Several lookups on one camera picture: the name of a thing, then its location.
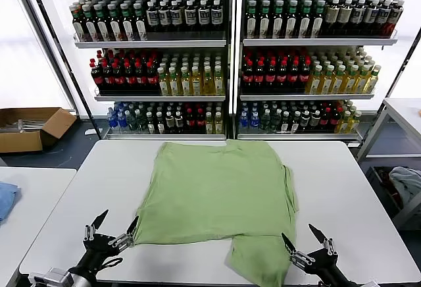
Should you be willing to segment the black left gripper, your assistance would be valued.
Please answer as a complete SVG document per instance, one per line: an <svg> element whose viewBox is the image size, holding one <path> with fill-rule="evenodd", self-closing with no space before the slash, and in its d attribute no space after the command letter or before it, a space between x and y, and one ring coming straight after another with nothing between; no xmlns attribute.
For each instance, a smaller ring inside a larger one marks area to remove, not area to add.
<svg viewBox="0 0 421 287"><path fill-rule="evenodd" d="M96 216L90 225L85 225L84 247L86 251L74 267L74 274L96 275L102 269L107 258L117 256L118 250L124 251L133 246L138 216L132 221L127 231L116 238L105 234L96 234L108 212L109 210L106 209Z"/></svg>

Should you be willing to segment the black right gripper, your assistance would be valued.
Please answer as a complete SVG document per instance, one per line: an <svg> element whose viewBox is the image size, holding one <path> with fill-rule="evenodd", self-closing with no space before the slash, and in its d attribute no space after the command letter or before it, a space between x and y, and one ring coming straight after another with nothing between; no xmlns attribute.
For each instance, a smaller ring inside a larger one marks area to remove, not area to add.
<svg viewBox="0 0 421 287"><path fill-rule="evenodd" d="M334 248L333 239L327 238L321 230L312 224L309 224L309 228L324 249L319 249L307 255L296 250L293 243L282 232L282 239L289 253L290 261L296 267L305 267L307 274L316 275L322 282L340 282L339 269L336 266L338 254Z"/></svg>

